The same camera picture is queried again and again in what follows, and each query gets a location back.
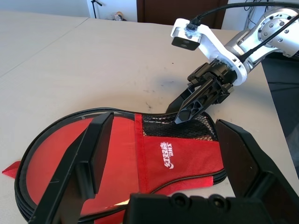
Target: mesh pocket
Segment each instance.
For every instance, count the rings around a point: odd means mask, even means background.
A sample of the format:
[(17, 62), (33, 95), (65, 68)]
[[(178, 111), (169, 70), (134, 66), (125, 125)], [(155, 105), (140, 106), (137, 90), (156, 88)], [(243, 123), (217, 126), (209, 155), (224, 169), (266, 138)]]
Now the mesh pocket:
[(174, 123), (176, 114), (143, 115), (143, 135), (217, 141), (214, 123), (209, 116), (201, 114), (184, 123)]

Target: printed logo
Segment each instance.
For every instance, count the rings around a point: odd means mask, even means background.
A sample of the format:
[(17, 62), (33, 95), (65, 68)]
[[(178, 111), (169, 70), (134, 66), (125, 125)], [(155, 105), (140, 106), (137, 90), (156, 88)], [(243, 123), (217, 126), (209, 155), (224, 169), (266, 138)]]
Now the printed logo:
[(170, 157), (173, 156), (171, 143), (161, 142), (160, 147), (162, 149), (164, 165), (169, 169), (173, 169), (173, 164), (170, 162)]

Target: dark doorway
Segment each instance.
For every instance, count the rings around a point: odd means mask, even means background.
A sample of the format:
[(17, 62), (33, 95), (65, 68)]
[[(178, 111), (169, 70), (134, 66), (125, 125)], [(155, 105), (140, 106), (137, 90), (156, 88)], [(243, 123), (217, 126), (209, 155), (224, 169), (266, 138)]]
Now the dark doorway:
[[(137, 0), (138, 22), (173, 25), (177, 18), (187, 20), (205, 11), (226, 5), (228, 0)], [(202, 23), (221, 29), (225, 10), (208, 15)]]

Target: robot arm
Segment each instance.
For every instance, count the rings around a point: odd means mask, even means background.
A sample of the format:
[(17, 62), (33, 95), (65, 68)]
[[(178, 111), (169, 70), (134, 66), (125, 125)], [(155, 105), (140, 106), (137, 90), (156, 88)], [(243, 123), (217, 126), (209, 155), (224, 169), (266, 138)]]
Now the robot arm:
[(188, 88), (168, 107), (167, 112), (179, 111), (175, 122), (191, 120), (211, 104), (221, 103), (230, 95), (233, 85), (245, 82), (247, 74), (268, 54), (282, 52), (286, 57), (295, 56), (299, 52), (298, 19), (245, 60), (241, 59), (298, 14), (299, 10), (294, 8), (270, 10), (255, 27), (238, 33), (224, 46), (209, 27), (200, 25), (189, 29), (188, 20), (177, 19), (171, 32), (172, 44), (189, 50), (198, 47), (210, 63), (203, 64), (188, 77)]

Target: table surface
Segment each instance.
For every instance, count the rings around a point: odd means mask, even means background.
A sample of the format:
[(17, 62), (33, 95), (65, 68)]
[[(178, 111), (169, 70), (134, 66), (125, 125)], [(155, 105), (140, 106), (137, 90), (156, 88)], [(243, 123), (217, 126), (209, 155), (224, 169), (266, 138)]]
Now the table surface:
[[(0, 12), (0, 169), (21, 159), (49, 124), (72, 112), (115, 107), (161, 113), (207, 59), (171, 45), (172, 26)], [(237, 32), (214, 30), (227, 43)], [(249, 131), (294, 190), (299, 181), (261, 65), (207, 112)], [(187, 195), (233, 196), (228, 179)], [(26, 223), (14, 181), (0, 175), (1, 223)]]

